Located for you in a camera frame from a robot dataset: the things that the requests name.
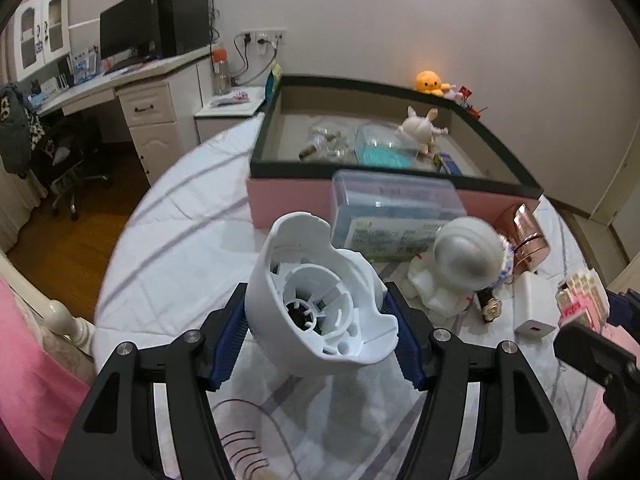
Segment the pink white brick figure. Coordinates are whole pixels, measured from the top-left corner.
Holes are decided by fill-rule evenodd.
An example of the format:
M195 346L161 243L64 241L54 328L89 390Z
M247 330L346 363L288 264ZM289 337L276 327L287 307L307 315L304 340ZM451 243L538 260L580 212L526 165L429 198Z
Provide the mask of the pink white brick figure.
M579 323L600 333L608 322L610 315L608 296L600 275L593 269L578 269L559 284L555 301L560 311L560 327Z

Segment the white power adapter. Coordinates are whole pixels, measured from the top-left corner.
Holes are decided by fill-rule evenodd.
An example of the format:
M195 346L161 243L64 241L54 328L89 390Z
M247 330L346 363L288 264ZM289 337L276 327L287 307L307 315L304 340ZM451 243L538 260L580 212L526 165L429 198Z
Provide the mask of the white power adapter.
M558 328L560 311L552 285L542 276L525 271L514 282L514 332L544 338Z

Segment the white plastic fan housing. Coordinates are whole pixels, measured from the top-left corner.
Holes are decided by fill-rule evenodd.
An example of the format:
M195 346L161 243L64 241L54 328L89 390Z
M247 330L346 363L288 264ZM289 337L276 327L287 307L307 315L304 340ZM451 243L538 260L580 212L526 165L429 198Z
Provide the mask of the white plastic fan housing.
M296 211L273 223L248 281L248 328L267 359L296 377L328 376L385 360L398 321L387 288L359 252L332 246L326 220Z

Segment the astronaut figure silver helmet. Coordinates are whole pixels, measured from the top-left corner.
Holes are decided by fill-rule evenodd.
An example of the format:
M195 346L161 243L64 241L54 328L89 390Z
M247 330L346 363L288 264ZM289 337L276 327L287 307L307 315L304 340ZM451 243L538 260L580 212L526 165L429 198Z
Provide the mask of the astronaut figure silver helmet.
M506 250L485 220L460 217L442 226L426 252L412 258L400 289L432 320L464 311L479 290L498 282Z

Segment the rose gold cylinder device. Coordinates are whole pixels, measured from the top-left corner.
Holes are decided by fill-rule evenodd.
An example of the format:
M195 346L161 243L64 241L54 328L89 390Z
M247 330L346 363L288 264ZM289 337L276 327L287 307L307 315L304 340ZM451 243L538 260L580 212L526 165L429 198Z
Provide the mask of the rose gold cylinder device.
M526 204L513 205L503 211L495 228L512 246L515 275L535 271L550 254L544 232Z

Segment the clear plastic storage box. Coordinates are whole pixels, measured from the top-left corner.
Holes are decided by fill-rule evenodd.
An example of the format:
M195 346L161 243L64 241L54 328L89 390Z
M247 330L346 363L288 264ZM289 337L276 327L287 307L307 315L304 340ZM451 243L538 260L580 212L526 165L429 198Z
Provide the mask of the clear plastic storage box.
M370 260L411 259L442 226L465 215L448 180L362 170L332 178L332 245Z

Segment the clear heart-shaped teal box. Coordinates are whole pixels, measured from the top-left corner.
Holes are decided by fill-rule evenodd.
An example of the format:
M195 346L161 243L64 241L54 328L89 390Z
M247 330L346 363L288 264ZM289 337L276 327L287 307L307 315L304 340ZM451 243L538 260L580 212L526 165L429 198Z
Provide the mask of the clear heart-shaped teal box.
M356 131L355 154L360 166L409 169L416 164L418 144L397 134L386 122L366 122Z

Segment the pig-tailed doll figurine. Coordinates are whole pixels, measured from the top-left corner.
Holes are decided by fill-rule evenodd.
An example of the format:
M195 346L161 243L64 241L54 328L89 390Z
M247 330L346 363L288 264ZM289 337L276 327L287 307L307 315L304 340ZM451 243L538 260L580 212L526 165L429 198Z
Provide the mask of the pig-tailed doll figurine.
M439 128L434 124L438 116L438 109L432 107L425 116L420 116L416 110L409 106L407 118L397 129L397 134L403 139L411 139L418 144L419 153L423 156L436 152L437 139L440 136L448 136L447 127Z

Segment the black hair clip white flowers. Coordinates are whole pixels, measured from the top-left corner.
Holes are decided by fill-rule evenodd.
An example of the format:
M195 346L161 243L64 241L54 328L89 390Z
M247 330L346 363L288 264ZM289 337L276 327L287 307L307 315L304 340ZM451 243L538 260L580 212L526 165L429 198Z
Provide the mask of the black hair clip white flowers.
M478 290L475 295L483 321L486 324L494 322L502 313L502 302L495 296L494 290L487 287Z

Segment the pink bedding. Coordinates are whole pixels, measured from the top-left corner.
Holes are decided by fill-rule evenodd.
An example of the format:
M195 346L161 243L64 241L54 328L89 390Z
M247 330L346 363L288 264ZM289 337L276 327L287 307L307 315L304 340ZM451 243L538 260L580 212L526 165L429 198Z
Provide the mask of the pink bedding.
M41 347L1 283L1 422L25 460L50 479L89 386Z

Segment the large pink black-rimmed box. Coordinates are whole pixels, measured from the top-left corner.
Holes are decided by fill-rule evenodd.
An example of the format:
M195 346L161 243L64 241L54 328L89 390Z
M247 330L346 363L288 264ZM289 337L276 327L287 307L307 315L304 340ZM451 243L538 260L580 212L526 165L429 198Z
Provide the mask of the large pink black-rimmed box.
M290 75L266 105L246 182L254 226L288 212L328 218L338 170L446 179L473 216L536 208L542 188L461 105L375 82Z

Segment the bottle with orange cap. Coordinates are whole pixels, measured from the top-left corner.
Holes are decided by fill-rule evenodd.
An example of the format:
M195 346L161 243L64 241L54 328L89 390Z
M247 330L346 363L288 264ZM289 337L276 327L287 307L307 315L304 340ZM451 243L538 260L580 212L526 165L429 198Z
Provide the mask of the bottle with orange cap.
M231 89L231 76L228 64L228 53L223 47L212 51L213 89L215 96L223 96Z

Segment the orange octopus plush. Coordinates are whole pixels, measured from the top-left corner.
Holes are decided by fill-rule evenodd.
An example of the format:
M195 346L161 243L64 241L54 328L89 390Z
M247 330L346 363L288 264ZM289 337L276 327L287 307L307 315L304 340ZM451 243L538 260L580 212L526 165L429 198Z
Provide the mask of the orange octopus plush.
M446 84L432 70L424 70L414 78L414 90L417 92L440 96L441 98L452 88L451 84Z

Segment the black computer monitor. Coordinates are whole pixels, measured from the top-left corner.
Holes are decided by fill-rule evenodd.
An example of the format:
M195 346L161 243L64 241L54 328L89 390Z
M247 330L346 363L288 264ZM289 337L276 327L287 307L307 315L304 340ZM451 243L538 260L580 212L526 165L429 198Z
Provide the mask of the black computer monitor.
M102 60L134 51L134 58L160 58L157 0L122 0L100 14Z

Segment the white glass-door cabinet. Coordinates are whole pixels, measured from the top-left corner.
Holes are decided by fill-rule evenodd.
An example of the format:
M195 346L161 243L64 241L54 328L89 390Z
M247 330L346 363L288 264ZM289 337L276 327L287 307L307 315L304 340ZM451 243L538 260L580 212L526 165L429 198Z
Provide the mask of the white glass-door cabinet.
M70 54L68 0L23 0L13 30L16 78L22 81Z

